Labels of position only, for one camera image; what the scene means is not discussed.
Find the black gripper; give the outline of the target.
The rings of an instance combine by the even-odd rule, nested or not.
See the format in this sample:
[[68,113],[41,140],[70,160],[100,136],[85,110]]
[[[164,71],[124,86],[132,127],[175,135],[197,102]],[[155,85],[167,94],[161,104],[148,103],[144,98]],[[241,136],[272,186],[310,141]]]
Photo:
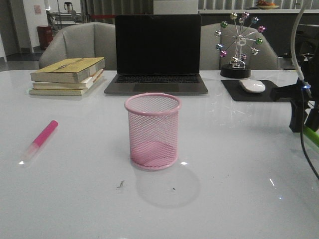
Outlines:
[[[282,99],[290,100],[291,120],[289,128],[292,132],[301,132],[305,119],[305,126],[312,131],[319,129],[319,54],[299,55],[297,63],[302,72],[303,79],[298,79],[295,84],[283,87],[276,87],[271,90],[270,97],[273,101]],[[308,102],[303,101],[302,96],[307,101],[315,101],[314,107],[309,115],[306,109],[309,108]]]

